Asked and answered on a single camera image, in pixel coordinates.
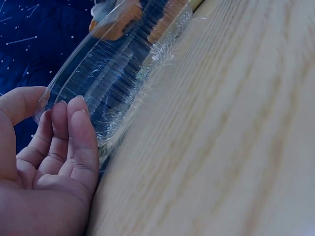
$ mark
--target plastic bottle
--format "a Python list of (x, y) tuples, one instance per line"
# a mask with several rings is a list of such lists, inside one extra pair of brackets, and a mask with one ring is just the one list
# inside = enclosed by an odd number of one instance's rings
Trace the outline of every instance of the plastic bottle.
[(35, 121), (59, 101), (82, 95), (98, 145), (104, 145), (191, 16), (188, 0), (122, 1), (93, 23), (39, 101)]

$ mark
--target navy blue blanket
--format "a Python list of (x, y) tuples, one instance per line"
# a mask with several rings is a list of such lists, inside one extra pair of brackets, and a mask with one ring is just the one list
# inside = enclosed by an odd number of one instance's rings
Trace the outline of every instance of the navy blue blanket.
[[(89, 33), (93, 0), (0, 0), (0, 95), (47, 86)], [(17, 152), (30, 142), (32, 118), (15, 127)]]

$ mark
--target palm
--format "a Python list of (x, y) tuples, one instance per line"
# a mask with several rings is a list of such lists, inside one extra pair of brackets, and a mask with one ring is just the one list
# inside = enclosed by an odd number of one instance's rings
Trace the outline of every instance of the palm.
[[(45, 112), (29, 146), (12, 157), (12, 125), (30, 116), (42, 94), (36, 89), (37, 94), (15, 91), (0, 98), (0, 201), (5, 203), (0, 235), (82, 234), (98, 175), (97, 144), (84, 101), (75, 98)], [(8, 106), (17, 96), (30, 102), (20, 117)]]

